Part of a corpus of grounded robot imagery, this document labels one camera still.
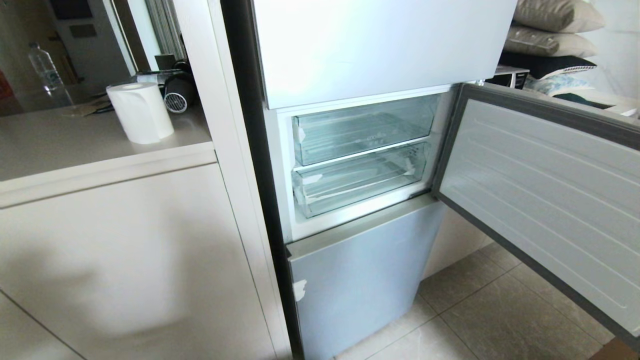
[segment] upper refrigerator door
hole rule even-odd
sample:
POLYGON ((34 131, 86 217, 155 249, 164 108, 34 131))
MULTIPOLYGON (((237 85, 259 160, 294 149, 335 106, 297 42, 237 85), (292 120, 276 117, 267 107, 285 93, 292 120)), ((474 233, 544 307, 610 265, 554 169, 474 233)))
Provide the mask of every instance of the upper refrigerator door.
POLYGON ((516 0, 253 0, 269 109, 491 78, 516 0))
POLYGON ((463 85, 436 196, 640 348, 640 128, 547 99, 463 85))

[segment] silver appliance door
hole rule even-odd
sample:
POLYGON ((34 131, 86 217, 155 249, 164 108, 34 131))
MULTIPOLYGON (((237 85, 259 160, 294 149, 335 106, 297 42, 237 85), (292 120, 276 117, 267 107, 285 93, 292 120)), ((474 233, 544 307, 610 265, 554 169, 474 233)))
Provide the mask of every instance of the silver appliance door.
POLYGON ((435 193, 640 348, 640 128, 615 116, 463 85, 435 193))
POLYGON ((306 360, 327 360, 409 310, 444 209, 421 195, 287 245, 306 360))
POLYGON ((493 77, 516 0, 253 0, 269 109, 493 77))

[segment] paper towel roll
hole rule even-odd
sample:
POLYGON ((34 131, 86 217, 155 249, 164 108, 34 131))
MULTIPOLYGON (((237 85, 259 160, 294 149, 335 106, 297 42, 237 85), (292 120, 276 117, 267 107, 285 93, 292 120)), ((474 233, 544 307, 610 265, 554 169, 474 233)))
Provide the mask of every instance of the paper towel roll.
POLYGON ((173 134, 173 125, 156 83, 110 86, 107 94, 129 141, 154 143, 173 134))

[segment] microwave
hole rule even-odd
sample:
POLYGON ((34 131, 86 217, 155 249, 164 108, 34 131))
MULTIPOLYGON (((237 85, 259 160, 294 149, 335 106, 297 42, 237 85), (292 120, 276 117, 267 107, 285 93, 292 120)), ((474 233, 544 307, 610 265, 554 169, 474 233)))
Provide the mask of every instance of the microwave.
POLYGON ((495 69, 495 75, 491 79, 487 79, 485 83, 507 86, 510 88, 522 89, 524 81, 527 79, 529 71, 519 67, 511 67, 499 65, 495 69))

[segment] refrigerator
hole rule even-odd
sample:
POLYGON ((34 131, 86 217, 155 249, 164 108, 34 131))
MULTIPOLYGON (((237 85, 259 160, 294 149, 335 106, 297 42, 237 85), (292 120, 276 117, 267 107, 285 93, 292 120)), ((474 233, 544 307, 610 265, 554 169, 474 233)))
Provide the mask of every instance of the refrigerator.
POLYGON ((484 85, 514 7, 221 2, 296 358, 409 310, 447 206, 640 345, 640 129, 484 85))

